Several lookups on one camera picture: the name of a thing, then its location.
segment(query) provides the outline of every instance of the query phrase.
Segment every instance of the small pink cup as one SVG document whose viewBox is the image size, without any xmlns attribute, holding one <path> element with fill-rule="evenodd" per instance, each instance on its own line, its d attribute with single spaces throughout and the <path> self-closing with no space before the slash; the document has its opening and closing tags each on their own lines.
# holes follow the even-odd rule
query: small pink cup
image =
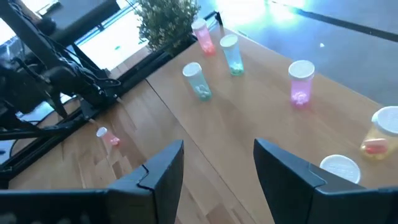
<svg viewBox="0 0 398 224">
<path fill-rule="evenodd" d="M 113 135 L 112 132 L 108 131 L 108 129 L 106 129 L 105 127 L 98 128 L 96 135 L 104 142 L 107 142 L 112 146 L 117 146 L 120 142 L 120 139 Z"/>
<path fill-rule="evenodd" d="M 292 81 L 290 101 L 294 106 L 301 107 L 310 102 L 314 73 L 315 66 L 307 60 L 298 60 L 289 66 Z"/>
<path fill-rule="evenodd" d="M 214 55 L 216 49 L 210 38 L 209 30 L 207 29 L 206 20 L 197 19 L 191 25 L 193 32 L 198 37 L 200 47 L 206 55 Z"/>
</svg>

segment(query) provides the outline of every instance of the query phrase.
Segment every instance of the desk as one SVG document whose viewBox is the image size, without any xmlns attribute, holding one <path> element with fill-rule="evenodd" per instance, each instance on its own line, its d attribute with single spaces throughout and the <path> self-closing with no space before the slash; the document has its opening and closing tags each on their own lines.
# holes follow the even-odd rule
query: desk
<svg viewBox="0 0 398 224">
<path fill-rule="evenodd" d="M 211 36 L 218 43 L 230 33 L 217 27 Z M 252 158 L 257 137 L 314 164 L 330 154 L 346 155 L 360 166 L 365 187 L 398 185 L 398 154 L 372 162 L 358 149 L 380 105 L 316 74 L 312 104 L 295 110 L 289 103 L 291 61 L 242 36 L 239 44 L 242 77 L 229 74 L 220 47 L 205 57 L 196 43 L 97 119 L 122 139 L 119 147 L 104 146 L 96 126 L 87 124 L 11 180 L 10 189 L 105 187 L 172 140 L 183 139 L 177 223 L 272 223 Z M 113 71 L 115 76 L 131 67 L 132 58 Z M 202 65 L 213 92 L 210 101 L 199 101 L 183 79 L 182 68 L 192 61 Z"/>
</svg>

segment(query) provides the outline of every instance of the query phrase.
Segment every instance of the cup lid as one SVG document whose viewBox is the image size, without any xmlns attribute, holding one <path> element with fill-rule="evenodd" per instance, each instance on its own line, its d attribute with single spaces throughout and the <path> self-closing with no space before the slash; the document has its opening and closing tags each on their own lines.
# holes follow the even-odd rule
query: cup lid
<svg viewBox="0 0 398 224">
<path fill-rule="evenodd" d="M 226 36 L 224 36 L 221 40 L 220 40 L 220 45 L 223 48 L 228 48 L 228 47 L 232 47 L 234 46 L 236 43 L 238 43 L 238 36 L 234 35 L 234 34 L 228 34 Z"/>
<path fill-rule="evenodd" d="M 108 132 L 108 130 L 105 127 L 100 127 L 100 128 L 98 128 L 96 135 L 97 135 L 97 137 L 100 138 L 100 137 L 104 136 L 104 134 L 106 134 L 107 132 Z"/>
<path fill-rule="evenodd" d="M 386 106 L 377 111 L 372 122 L 382 132 L 398 136 L 398 106 Z"/>
<path fill-rule="evenodd" d="M 185 77 L 192 77 L 200 72 L 201 66 L 198 62 L 191 62 L 182 69 L 182 73 Z"/>
<path fill-rule="evenodd" d="M 199 18 L 192 23 L 191 27 L 193 30 L 201 29 L 202 27 L 206 26 L 206 20 Z"/>
<path fill-rule="evenodd" d="M 313 78 L 315 66 L 308 60 L 298 60 L 289 66 L 289 77 L 294 80 Z"/>
<path fill-rule="evenodd" d="M 346 156 L 328 156 L 322 160 L 320 167 L 355 184 L 359 183 L 361 180 L 361 170 L 359 166 Z"/>
</svg>

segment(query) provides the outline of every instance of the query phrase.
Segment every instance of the potted plant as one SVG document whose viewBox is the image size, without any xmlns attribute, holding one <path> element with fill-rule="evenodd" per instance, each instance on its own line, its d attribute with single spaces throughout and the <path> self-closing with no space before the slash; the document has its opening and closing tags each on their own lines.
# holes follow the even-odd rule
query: potted plant
<svg viewBox="0 0 398 224">
<path fill-rule="evenodd" d="M 191 24 L 200 6 L 195 0 L 137 0 L 140 9 L 139 37 L 149 41 L 148 48 L 155 51 L 185 33 L 166 52 L 176 56 L 193 43 Z"/>
</svg>

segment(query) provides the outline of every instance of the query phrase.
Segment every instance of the floor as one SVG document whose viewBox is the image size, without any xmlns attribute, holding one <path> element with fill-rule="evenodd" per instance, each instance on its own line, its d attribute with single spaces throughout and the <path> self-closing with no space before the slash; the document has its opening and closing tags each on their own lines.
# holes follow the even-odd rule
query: floor
<svg viewBox="0 0 398 224">
<path fill-rule="evenodd" d="M 294 60 L 311 60 L 318 72 L 383 104 L 398 103 L 398 44 L 289 12 L 265 0 L 201 0 L 205 14 L 223 12 L 227 27 Z M 395 1 L 278 0 L 306 11 L 398 33 Z"/>
</svg>

